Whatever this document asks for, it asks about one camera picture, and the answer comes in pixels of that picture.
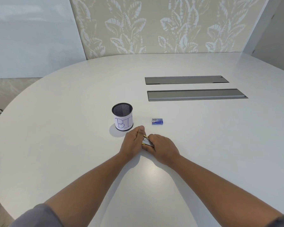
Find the round table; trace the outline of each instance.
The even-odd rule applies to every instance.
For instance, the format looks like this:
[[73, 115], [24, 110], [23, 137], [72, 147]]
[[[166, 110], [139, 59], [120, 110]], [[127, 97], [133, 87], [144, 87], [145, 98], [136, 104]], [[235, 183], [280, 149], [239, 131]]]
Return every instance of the round table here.
[[[145, 77], [222, 75], [229, 83], [146, 85]], [[149, 102], [148, 90], [238, 88], [248, 99]], [[119, 55], [58, 70], [0, 116], [0, 202], [13, 218], [116, 154], [134, 127], [284, 212], [284, 71], [241, 53]], [[163, 118], [152, 126], [152, 118]], [[219, 226], [171, 169], [145, 151], [108, 191], [90, 226]]]

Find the forearm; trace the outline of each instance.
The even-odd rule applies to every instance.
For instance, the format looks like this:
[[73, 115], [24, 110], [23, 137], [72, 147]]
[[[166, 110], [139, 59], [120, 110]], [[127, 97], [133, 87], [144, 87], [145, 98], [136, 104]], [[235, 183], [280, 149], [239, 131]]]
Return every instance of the forearm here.
[[282, 214], [245, 190], [180, 156], [171, 166], [222, 227], [264, 227]]
[[86, 227], [128, 161], [126, 156], [118, 153], [79, 177], [45, 203], [57, 214], [64, 227]]

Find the blue box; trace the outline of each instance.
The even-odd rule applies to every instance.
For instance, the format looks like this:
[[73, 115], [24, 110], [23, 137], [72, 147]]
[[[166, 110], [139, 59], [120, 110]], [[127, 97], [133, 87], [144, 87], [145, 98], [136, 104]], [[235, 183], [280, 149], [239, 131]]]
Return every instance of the blue box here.
[[151, 119], [152, 125], [163, 125], [163, 119]]

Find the leaf-patterned wall panel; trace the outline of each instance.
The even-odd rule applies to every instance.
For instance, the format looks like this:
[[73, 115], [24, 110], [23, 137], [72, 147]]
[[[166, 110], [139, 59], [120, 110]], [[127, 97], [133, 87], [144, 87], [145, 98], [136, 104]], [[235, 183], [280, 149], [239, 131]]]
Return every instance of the leaf-patterned wall panel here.
[[242, 52], [266, 0], [71, 0], [88, 59]]

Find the hand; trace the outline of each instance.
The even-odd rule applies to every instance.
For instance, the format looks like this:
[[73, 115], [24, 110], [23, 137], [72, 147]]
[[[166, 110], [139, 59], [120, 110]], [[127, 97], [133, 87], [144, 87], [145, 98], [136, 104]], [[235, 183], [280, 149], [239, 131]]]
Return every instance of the hand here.
[[174, 161], [181, 156], [177, 147], [169, 138], [153, 134], [149, 135], [148, 138], [155, 147], [142, 145], [142, 148], [151, 153], [160, 163], [171, 167]]
[[142, 141], [145, 135], [144, 126], [137, 126], [126, 133], [119, 154], [131, 160], [142, 149]]

